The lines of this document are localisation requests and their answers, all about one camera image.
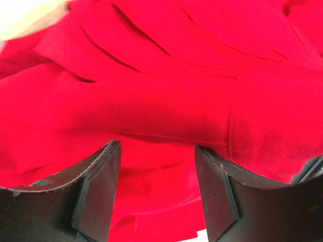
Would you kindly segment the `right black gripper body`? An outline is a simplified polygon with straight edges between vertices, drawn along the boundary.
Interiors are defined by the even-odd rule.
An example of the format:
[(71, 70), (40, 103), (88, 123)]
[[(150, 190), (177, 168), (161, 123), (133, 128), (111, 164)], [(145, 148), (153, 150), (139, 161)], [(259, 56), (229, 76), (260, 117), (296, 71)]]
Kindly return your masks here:
[(322, 175), (322, 156), (309, 160), (301, 172), (293, 177), (291, 183), (300, 183), (319, 175)]

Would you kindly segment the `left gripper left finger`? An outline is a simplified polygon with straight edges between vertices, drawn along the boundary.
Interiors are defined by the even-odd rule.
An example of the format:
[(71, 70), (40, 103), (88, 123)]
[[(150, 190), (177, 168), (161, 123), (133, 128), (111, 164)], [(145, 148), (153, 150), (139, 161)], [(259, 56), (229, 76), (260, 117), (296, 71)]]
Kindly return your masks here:
[(1, 187), (1, 241), (107, 241), (121, 156), (110, 141), (30, 186)]

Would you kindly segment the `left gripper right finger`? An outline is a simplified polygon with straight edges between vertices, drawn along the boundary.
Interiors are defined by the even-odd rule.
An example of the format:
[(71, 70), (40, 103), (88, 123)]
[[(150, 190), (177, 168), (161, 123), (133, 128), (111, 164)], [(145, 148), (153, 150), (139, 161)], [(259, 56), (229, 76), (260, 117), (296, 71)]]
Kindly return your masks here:
[(195, 148), (209, 241), (322, 241), (322, 175), (281, 183)]

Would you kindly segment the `dark red skirt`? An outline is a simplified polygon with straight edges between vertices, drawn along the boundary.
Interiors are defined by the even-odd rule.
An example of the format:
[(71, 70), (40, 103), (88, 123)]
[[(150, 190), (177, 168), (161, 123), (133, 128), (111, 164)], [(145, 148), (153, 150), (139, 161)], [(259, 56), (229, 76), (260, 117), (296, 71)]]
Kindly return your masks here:
[(71, 1), (1, 51), (1, 186), (123, 146), (111, 241), (205, 228), (196, 145), (288, 183), (322, 155), (322, 1)]

